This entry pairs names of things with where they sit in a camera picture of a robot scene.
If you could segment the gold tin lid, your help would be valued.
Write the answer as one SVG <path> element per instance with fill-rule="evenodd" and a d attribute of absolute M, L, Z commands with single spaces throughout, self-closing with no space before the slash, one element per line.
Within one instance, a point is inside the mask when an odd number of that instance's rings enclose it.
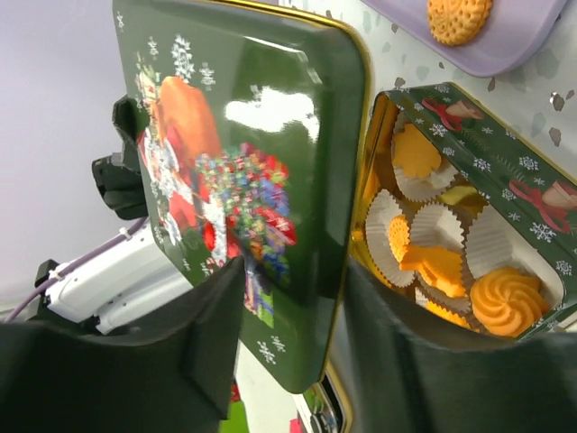
<path fill-rule="evenodd" d="M 349 25 L 252 1 L 116 1 L 158 247 L 193 285 L 245 266 L 240 338 L 301 393 L 325 368 L 361 177 L 371 65 Z"/>

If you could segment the orange fish cookie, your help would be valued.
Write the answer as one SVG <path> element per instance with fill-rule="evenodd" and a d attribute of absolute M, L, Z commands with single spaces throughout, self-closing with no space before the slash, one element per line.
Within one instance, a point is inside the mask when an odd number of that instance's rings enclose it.
<path fill-rule="evenodd" d="M 408 244 L 402 248 L 399 268 L 418 272 L 423 281 L 450 298 L 465 296 L 462 275 L 463 259 L 442 246 Z"/>

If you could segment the gold cookie tin box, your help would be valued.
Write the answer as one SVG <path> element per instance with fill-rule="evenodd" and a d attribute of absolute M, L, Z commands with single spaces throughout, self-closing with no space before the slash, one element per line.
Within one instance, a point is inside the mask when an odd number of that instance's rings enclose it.
<path fill-rule="evenodd" d="M 458 171 L 456 181 L 434 200 L 407 199 L 396 182 L 391 140 L 399 114 L 404 114 Z M 458 327 L 477 334 L 522 342 L 544 333 L 576 336 L 576 187 L 542 156 L 519 140 L 477 101 L 452 83 L 397 88 L 376 96 L 365 143 L 366 174 L 360 213 L 353 229 L 353 258 L 386 288 Z M 427 204 L 449 207 L 464 228 L 462 259 L 465 296 L 475 279 L 466 260 L 465 243 L 473 221 L 493 207 L 530 243 L 543 266 L 540 294 L 549 311 L 518 337 L 495 336 L 469 313 L 453 313 L 428 300 L 419 289 L 418 272 L 406 288 L 391 286 L 369 254 L 365 219 L 375 196 L 386 189 L 413 212 Z M 344 310 L 345 328 L 349 336 Z M 358 401 L 358 382 L 352 364 L 348 372 L 329 367 L 323 380 L 296 399 L 294 432 L 367 432 Z"/>

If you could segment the orange flower cookie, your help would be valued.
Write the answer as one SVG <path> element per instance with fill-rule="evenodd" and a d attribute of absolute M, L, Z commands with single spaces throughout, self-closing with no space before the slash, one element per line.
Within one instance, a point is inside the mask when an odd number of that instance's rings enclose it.
<path fill-rule="evenodd" d="M 440 152 L 413 124 L 405 124 L 393 144 L 392 164 L 410 179 L 424 179 L 441 166 Z"/>

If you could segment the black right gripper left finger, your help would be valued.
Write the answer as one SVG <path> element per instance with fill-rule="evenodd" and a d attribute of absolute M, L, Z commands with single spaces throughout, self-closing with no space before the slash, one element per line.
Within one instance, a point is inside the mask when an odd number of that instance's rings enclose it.
<path fill-rule="evenodd" d="M 216 432 L 228 416 L 243 290 L 238 257 L 119 335 L 2 325 L 2 431 Z"/>

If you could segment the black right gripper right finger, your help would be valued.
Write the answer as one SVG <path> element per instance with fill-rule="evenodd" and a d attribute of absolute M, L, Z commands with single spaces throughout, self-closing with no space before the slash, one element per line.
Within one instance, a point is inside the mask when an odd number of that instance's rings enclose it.
<path fill-rule="evenodd" d="M 516 342 L 445 321 L 347 265 L 346 323 L 367 432 L 573 432 L 576 336 Z"/>

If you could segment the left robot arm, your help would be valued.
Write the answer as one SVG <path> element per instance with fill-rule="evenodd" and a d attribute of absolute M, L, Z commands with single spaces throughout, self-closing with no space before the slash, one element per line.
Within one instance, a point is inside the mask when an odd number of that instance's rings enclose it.
<path fill-rule="evenodd" d="M 156 244 L 144 196 L 136 120 L 135 100 L 117 100 L 112 123 L 123 149 L 91 165 L 100 198 L 131 226 L 69 263 L 43 263 L 35 282 L 40 292 L 38 319 L 109 334 L 192 288 Z"/>

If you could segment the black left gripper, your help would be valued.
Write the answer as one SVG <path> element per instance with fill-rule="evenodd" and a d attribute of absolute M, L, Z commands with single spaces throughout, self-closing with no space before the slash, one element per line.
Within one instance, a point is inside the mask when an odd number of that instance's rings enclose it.
<path fill-rule="evenodd" d="M 138 150 L 137 109 L 129 97 L 118 99 L 112 109 L 112 124 L 122 149 L 92 161 L 96 189 L 105 205 L 122 220 L 149 215 Z"/>

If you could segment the orange swirl cookie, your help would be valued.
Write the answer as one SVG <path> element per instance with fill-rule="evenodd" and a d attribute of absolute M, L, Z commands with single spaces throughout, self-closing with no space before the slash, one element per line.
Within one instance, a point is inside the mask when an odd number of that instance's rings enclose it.
<path fill-rule="evenodd" d="M 493 335 L 518 337 L 550 309 L 540 294 L 541 281 L 513 267 L 502 267 L 471 287 L 473 315 Z"/>

